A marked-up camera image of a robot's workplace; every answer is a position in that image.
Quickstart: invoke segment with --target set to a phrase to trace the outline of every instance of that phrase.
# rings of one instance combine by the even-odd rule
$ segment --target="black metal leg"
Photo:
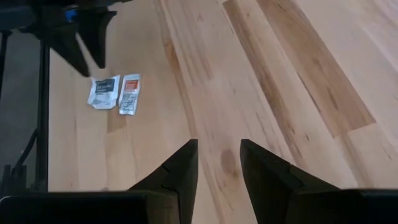
[[[40,43],[39,108],[37,113],[37,154],[36,187],[40,192],[47,191],[49,159],[49,73],[50,49]]]
[[[6,52],[7,52],[7,41],[11,32],[8,30],[1,31],[1,50],[0,50],[0,100],[1,100],[1,90],[2,90],[2,79],[4,76],[4,66],[6,64]]]

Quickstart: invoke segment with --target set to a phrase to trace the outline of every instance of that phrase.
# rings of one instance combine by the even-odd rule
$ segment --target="white packet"
[[[87,103],[97,110],[112,109],[116,106],[119,93],[120,75],[105,80],[91,78],[93,83]]]
[[[139,90],[141,89],[140,75],[125,75],[119,97],[119,114],[134,115],[137,110]]]

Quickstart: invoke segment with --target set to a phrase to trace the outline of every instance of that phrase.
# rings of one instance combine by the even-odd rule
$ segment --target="metal stand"
[[[0,50],[0,100],[4,64],[6,59],[7,39],[10,31],[3,31]],[[41,42],[40,50],[40,77],[39,77],[39,102],[37,128],[32,133],[29,142],[23,150],[14,168],[11,165],[4,166],[0,195],[19,194],[23,192],[47,191],[47,164],[48,164],[48,120],[49,120],[49,48]],[[36,166],[35,183],[31,188],[26,186],[27,167],[23,165],[31,153],[36,141]]]

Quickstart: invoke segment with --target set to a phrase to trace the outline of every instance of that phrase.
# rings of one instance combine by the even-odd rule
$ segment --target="wood grain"
[[[107,67],[140,73],[135,116],[86,104],[91,80],[51,52],[49,189],[124,190],[199,139],[194,223],[255,223],[249,138],[341,188],[396,188],[396,2],[115,4]]]
[[[291,0],[258,0],[314,103],[336,136],[374,122],[305,14]]]

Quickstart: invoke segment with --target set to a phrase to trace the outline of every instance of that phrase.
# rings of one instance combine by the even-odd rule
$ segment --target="wooden floor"
[[[52,53],[49,189],[123,190],[199,139],[194,223],[255,223],[249,138],[341,188],[398,186],[397,0],[134,0],[108,67],[142,74],[135,116],[96,111]]]

